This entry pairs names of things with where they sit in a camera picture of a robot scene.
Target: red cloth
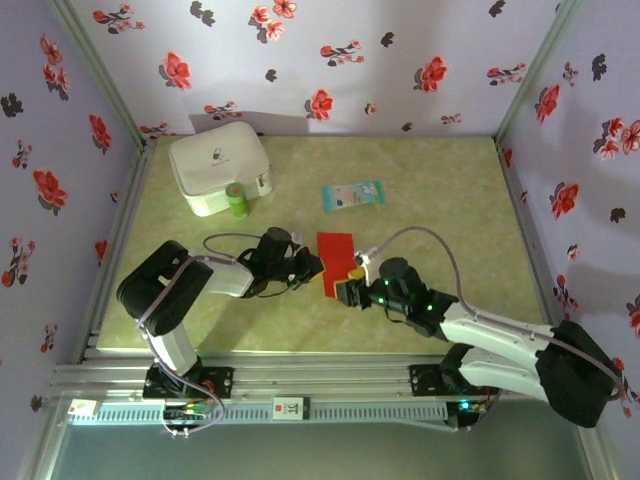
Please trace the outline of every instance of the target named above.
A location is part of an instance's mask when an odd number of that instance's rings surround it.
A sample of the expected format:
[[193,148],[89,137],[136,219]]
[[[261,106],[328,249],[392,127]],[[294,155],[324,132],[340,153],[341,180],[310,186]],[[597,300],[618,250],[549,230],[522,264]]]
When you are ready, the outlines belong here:
[[354,258],[353,237],[350,233],[318,233],[318,255],[324,264],[324,294],[335,298],[333,284],[349,278],[358,268]]

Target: white storage case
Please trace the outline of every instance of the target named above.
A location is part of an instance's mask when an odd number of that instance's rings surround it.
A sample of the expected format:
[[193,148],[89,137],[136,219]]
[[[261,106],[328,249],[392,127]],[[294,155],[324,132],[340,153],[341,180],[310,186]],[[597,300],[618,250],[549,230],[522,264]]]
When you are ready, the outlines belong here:
[[178,140],[169,147],[169,158],[180,192],[199,217],[229,208],[225,188],[230,183],[242,183],[248,199],[273,188],[267,153],[245,122]]

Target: gray floor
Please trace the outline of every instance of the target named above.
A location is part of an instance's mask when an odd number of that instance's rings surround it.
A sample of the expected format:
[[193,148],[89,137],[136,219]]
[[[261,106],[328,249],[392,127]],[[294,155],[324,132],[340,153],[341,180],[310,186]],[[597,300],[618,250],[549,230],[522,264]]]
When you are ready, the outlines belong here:
[[472,433],[368,425],[71,427],[58,480],[590,479],[577,431],[549,407],[503,401]]

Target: floral wallpaper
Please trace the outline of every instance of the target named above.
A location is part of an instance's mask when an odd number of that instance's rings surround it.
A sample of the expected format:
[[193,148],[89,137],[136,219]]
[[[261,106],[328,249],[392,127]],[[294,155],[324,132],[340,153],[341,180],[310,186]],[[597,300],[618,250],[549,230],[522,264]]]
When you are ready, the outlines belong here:
[[46,4],[0,16],[0,477],[71,358],[134,145]]
[[556,318],[581,323],[614,357],[625,394],[603,416],[624,474],[640,457],[640,75],[637,2],[578,10],[502,142],[521,213],[550,272]]
[[559,0],[70,3],[151,138],[494,134]]

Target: blue package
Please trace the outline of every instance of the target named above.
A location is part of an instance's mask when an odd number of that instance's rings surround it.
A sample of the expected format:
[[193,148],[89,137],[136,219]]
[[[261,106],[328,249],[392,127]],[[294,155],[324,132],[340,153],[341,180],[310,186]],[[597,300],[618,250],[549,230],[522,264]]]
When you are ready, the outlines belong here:
[[384,204],[384,192],[379,180],[322,187],[322,203],[325,212],[366,204]]

